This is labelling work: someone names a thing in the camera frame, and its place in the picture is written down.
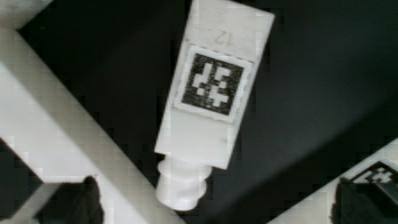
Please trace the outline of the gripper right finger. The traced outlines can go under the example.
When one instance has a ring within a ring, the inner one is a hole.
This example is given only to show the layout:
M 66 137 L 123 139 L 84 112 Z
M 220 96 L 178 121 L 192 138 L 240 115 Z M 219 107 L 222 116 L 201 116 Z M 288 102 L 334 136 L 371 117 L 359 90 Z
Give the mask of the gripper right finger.
M 341 178 L 331 221 L 332 224 L 398 224 L 398 184 L 354 183 Z

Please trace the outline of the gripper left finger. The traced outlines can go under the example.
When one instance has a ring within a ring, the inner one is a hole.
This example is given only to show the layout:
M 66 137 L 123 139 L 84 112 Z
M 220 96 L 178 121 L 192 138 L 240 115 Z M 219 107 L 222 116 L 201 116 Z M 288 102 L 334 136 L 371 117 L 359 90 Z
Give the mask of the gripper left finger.
M 96 178 L 45 183 L 5 216 L 5 224 L 105 224 Z

